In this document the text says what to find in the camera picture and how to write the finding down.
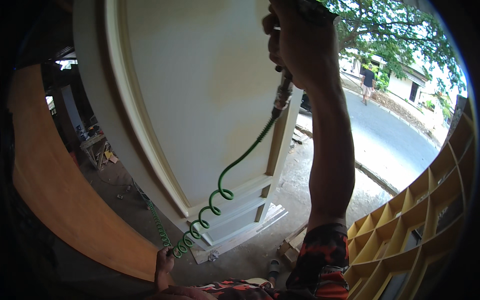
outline asphalt street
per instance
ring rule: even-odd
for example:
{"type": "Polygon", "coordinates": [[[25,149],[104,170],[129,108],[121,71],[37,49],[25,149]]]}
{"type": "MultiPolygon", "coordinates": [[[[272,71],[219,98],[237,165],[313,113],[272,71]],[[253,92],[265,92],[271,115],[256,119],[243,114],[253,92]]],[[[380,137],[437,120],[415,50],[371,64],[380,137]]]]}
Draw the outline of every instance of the asphalt street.
{"type": "MultiPolygon", "coordinates": [[[[380,107],[365,106],[345,93],[355,145],[355,159],[399,190],[410,185],[435,159],[438,150],[407,124],[380,107]]],[[[297,124],[311,128],[302,109],[297,124]]]]}

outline sandal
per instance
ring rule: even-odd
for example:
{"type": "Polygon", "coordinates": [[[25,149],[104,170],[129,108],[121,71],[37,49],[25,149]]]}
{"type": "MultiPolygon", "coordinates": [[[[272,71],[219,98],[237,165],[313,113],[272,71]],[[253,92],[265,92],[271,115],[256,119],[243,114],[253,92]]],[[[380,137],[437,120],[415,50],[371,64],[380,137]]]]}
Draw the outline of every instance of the sandal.
{"type": "Polygon", "coordinates": [[[276,280],[278,278],[278,274],[280,274],[280,263],[278,260],[272,259],[268,267],[267,279],[273,278],[276,280]]]}

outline tree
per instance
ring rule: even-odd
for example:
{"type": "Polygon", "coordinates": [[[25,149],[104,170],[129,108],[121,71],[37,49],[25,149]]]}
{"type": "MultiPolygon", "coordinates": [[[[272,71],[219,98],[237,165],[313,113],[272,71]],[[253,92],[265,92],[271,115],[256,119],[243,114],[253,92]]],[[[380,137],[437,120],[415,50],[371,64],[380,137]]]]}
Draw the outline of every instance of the tree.
{"type": "MultiPolygon", "coordinates": [[[[437,63],[441,70],[448,68],[450,88],[466,89],[453,47],[432,15],[394,0],[318,1],[343,18],[337,25],[341,55],[351,55],[347,49],[357,49],[364,58],[376,54],[387,62],[380,71],[393,71],[398,78],[406,78],[402,64],[409,66],[420,56],[430,64],[428,70],[423,66],[428,80],[437,63]]],[[[438,85],[438,91],[446,92],[443,81],[438,85]]]]}

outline orange wood panel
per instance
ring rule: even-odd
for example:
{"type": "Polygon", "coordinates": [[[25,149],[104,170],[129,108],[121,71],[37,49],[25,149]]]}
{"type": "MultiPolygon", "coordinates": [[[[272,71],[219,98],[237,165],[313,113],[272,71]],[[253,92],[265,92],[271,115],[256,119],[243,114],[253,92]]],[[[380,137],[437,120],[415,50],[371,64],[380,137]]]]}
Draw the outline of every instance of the orange wood panel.
{"type": "Polygon", "coordinates": [[[73,162],[48,110],[40,65],[16,71],[8,105],[15,129],[13,182],[33,213],[89,258],[153,281],[157,247],[110,209],[73,162]]]}

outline shirt sleeve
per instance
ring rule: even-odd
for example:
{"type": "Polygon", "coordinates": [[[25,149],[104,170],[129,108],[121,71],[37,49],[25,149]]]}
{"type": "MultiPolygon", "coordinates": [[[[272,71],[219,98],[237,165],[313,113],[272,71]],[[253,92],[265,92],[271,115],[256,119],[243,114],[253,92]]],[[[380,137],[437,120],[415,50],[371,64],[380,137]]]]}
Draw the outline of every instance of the shirt sleeve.
{"type": "Polygon", "coordinates": [[[338,223],[310,230],[287,280],[288,299],[347,299],[347,228],[338,223]]]}

